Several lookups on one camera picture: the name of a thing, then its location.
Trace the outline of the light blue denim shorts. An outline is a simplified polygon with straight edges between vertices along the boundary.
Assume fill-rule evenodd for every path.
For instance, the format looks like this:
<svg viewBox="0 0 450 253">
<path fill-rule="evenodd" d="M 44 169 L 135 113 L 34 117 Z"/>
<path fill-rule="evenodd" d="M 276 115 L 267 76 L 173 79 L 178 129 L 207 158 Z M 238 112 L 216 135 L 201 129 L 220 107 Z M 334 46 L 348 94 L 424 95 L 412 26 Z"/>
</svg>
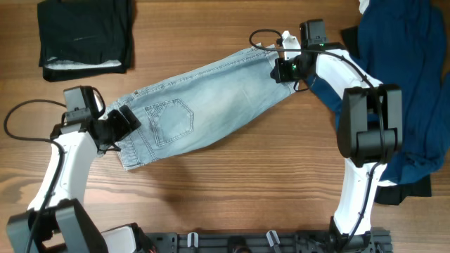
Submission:
<svg viewBox="0 0 450 253">
<path fill-rule="evenodd" d="M 270 76 L 277 58 L 245 48 L 111 103 L 110 110 L 126 105 L 141 123 L 117 142 L 124 169 L 211 145 L 292 95 L 292 82 Z"/>
</svg>

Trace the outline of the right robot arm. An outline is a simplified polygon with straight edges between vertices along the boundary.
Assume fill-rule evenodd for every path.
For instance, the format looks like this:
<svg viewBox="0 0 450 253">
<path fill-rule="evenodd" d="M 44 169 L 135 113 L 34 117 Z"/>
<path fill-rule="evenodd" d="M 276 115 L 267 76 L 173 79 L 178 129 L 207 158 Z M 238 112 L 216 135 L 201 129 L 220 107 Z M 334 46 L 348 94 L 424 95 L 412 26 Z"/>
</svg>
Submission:
<svg viewBox="0 0 450 253">
<path fill-rule="evenodd" d="M 372 78 L 342 44 L 330 43 L 321 19 L 302 23 L 299 38 L 281 33 L 276 44 L 283 56 L 275 60 L 271 78 L 297 82 L 315 74 L 341 101 L 337 146 L 345 159 L 345 177 L 327 246 L 335 252 L 368 249 L 378 183 L 402 144 L 401 89 Z"/>
</svg>

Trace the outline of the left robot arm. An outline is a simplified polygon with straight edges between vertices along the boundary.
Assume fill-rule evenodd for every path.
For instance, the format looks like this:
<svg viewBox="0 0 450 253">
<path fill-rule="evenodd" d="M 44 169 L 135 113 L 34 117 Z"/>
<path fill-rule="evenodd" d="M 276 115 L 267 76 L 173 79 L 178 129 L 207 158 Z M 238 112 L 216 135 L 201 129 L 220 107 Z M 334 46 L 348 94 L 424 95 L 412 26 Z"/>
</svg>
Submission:
<svg viewBox="0 0 450 253">
<path fill-rule="evenodd" d="M 67 111 L 47 143 L 52 154 L 44 180 L 27 211 L 11 216 L 6 231 L 15 252 L 145 252 L 146 236 L 135 223 L 101 232 L 83 207 L 92 162 L 141 123 L 129 106 L 107 112 L 92 86 L 64 90 Z"/>
</svg>

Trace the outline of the folded black garment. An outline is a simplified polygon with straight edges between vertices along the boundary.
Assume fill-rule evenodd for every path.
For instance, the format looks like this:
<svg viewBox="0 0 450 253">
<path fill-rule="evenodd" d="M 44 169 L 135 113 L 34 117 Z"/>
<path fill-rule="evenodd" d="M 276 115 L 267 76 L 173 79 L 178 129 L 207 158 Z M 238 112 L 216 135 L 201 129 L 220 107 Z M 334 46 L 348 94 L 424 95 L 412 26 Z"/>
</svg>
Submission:
<svg viewBox="0 0 450 253">
<path fill-rule="evenodd" d="M 135 10 L 134 0 L 39 2 L 39 67 L 44 80 L 126 73 L 134 56 Z"/>
</svg>

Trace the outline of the dark blue garment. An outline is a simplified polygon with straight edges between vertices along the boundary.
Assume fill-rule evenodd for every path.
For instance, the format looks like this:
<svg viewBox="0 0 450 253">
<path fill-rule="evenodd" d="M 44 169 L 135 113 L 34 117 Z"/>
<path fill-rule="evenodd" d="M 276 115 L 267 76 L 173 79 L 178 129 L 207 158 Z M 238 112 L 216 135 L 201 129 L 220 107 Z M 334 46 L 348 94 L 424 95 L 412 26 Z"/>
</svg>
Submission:
<svg viewBox="0 0 450 253">
<path fill-rule="evenodd" d="M 439 170 L 449 149 L 444 15 L 426 0 L 370 0 L 362 11 L 352 59 L 402 92 L 403 144 L 381 179 L 415 183 Z"/>
</svg>

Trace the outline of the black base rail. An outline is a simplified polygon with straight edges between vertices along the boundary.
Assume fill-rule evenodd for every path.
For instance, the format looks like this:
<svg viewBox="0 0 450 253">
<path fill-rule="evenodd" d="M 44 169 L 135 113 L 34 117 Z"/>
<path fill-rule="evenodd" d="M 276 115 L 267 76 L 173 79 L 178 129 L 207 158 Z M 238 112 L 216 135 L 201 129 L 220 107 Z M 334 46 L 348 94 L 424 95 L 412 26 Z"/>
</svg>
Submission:
<svg viewBox="0 0 450 253">
<path fill-rule="evenodd" d="M 229 239 L 232 234 L 189 234 L 148 233 L 147 236 L 155 244 L 156 252 L 176 253 L 226 253 L 229 251 Z M 295 233 L 242 234 L 252 252 L 289 252 L 319 253 L 337 252 L 338 240 L 327 231 L 297 231 Z M 372 231 L 368 242 L 361 236 L 354 236 L 351 245 L 345 252 L 393 253 L 392 238 L 389 231 Z"/>
</svg>

